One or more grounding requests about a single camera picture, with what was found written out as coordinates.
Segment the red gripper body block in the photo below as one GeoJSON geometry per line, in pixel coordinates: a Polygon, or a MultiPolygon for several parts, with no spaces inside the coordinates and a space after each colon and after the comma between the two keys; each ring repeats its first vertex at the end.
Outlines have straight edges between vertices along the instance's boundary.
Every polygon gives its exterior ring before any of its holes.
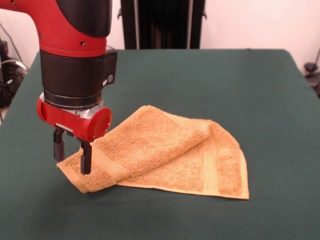
{"type": "Polygon", "coordinates": [[[103,137],[112,121],[111,110],[102,104],[86,110],[63,109],[46,102],[44,94],[37,101],[37,114],[45,123],[90,143],[103,137]]]}

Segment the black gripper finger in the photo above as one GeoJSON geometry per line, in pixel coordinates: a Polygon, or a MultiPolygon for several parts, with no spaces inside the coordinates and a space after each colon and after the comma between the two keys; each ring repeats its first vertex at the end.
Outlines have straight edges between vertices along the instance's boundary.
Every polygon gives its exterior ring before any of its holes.
{"type": "Polygon", "coordinates": [[[83,175],[89,175],[92,166],[92,146],[89,142],[81,140],[80,147],[82,149],[80,172],[83,175]]]}
{"type": "Polygon", "coordinates": [[[62,162],[65,159],[63,134],[64,134],[64,131],[59,128],[56,128],[53,133],[53,154],[54,154],[54,159],[57,162],[62,162]]]}

